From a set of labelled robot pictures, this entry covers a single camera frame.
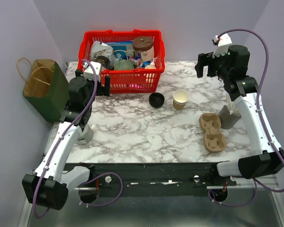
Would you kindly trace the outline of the red plastic shopping basket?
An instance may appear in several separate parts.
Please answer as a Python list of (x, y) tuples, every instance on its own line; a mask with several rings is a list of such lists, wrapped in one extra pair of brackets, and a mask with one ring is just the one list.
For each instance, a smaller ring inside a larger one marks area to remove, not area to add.
[(101, 85), (105, 85), (105, 78), (109, 76), (112, 94), (154, 93), (160, 76), (165, 71), (165, 47), (159, 30), (87, 31), (80, 45), (77, 69), (83, 70), (82, 59), (90, 60), (90, 50), (95, 41), (104, 43), (130, 41), (139, 36), (149, 36), (153, 39), (156, 69), (103, 70)]

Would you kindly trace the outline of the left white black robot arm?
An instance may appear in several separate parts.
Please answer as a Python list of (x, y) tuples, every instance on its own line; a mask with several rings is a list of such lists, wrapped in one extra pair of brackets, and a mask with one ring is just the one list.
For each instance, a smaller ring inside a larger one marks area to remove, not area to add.
[(38, 205), (60, 210), (77, 186), (90, 187), (95, 183), (96, 176), (89, 164), (77, 164), (66, 174), (63, 170), (75, 143), (79, 140), (88, 143), (93, 138), (88, 121), (100, 87), (98, 78), (99, 73), (92, 70), (90, 77), (78, 76), (70, 81), (70, 100), (63, 111), (56, 137), (34, 173), (26, 174), (22, 179), (27, 200), (34, 210)]

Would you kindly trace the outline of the brown paper coffee cup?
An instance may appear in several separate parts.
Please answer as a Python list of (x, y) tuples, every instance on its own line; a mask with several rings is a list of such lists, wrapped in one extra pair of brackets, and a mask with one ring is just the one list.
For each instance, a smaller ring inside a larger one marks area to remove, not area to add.
[(173, 107), (176, 110), (183, 110), (188, 100), (189, 94), (185, 90), (176, 90), (173, 94)]

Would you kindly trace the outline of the brown pulp cup carrier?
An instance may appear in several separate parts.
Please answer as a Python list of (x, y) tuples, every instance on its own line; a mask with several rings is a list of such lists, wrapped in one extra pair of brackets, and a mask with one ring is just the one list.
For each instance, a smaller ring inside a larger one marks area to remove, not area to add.
[(222, 127), (219, 116), (215, 113), (203, 113), (199, 125), (204, 132), (203, 144), (210, 153), (220, 153), (226, 149), (225, 136), (220, 132)]

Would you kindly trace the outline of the grey cylinder under left arm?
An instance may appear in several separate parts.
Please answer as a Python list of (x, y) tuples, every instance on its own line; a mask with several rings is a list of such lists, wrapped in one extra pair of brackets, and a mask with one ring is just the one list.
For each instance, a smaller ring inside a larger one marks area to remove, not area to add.
[(88, 144), (92, 141), (94, 132), (91, 127), (87, 124), (82, 132), (82, 134), (77, 139), (77, 144)]

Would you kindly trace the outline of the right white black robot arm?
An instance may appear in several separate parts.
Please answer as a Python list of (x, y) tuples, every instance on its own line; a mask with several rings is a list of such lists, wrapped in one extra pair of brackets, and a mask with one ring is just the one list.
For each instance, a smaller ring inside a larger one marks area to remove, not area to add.
[(203, 77), (204, 67), (207, 67), (209, 77), (217, 76), (223, 81), (225, 91), (240, 112), (252, 152), (250, 157), (218, 163), (208, 174), (213, 185), (220, 185), (228, 176), (251, 179), (276, 174), (283, 168), (280, 159), (284, 159), (284, 149), (275, 137), (268, 140), (265, 131), (268, 130), (270, 136), (273, 133), (261, 99), (257, 97), (258, 84), (247, 75), (249, 57), (247, 47), (230, 45), (218, 57), (213, 52), (199, 54), (195, 65), (198, 78)]

